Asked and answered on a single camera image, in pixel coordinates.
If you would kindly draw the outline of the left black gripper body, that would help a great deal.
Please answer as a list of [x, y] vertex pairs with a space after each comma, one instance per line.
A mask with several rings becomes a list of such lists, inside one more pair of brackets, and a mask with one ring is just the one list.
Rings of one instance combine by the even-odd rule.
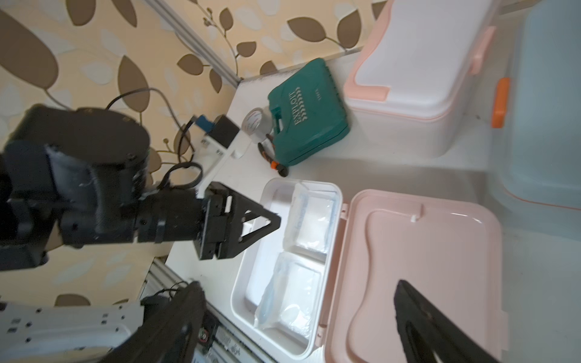
[[165, 189], [139, 202], [139, 243], [191, 241], [200, 260], [236, 257], [236, 193], [219, 182], [199, 198], [193, 190]]

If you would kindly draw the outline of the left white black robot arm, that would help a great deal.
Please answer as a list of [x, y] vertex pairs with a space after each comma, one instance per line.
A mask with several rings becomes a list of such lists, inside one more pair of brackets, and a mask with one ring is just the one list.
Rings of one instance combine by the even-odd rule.
[[[148, 187], [147, 130], [108, 109], [32, 107], [1, 155], [1, 269], [48, 262], [54, 229], [63, 244], [190, 241], [200, 260], [231, 259], [276, 231], [280, 217], [213, 182]], [[62, 312], [1, 304], [1, 359], [104, 347], [105, 362], [190, 362], [207, 303], [193, 282], [157, 307], [120, 304]]]

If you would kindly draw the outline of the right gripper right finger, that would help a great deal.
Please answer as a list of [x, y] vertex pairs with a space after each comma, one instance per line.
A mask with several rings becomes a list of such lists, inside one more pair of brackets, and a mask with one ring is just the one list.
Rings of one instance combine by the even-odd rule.
[[496, 362], [408, 281], [393, 298], [397, 331], [408, 362]]

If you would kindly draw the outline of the blue box orange trim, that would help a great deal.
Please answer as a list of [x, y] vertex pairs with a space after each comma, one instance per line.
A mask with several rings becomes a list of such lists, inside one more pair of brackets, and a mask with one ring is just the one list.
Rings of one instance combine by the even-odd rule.
[[580, 238], [580, 3], [542, 1], [496, 86], [488, 201], [507, 225]]

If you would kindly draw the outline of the pink first aid box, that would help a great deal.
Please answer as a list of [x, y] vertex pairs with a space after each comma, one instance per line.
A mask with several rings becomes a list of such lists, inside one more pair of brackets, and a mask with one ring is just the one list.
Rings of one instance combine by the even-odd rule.
[[397, 283], [408, 281], [496, 358], [508, 348], [502, 230], [485, 207], [364, 190], [350, 202], [324, 334], [327, 362], [403, 362]]

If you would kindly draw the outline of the white box pink trim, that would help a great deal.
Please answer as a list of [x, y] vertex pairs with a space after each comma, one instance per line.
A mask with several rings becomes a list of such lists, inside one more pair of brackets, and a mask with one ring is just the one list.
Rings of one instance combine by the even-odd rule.
[[435, 158], [452, 144], [496, 27], [498, 1], [388, 1], [343, 85], [373, 144]]

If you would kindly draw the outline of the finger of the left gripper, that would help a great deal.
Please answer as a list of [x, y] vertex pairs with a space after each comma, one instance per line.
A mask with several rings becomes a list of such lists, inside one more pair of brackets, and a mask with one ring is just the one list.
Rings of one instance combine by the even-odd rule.
[[217, 193], [223, 199], [218, 259], [233, 259], [280, 228], [281, 217], [256, 201], [222, 183], [217, 184]]

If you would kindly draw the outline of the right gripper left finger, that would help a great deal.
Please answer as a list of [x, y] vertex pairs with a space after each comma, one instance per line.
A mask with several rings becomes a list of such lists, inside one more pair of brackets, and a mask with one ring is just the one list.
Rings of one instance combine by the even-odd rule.
[[207, 302], [200, 283], [190, 283], [128, 340], [101, 359], [118, 362], [192, 362], [200, 316]]

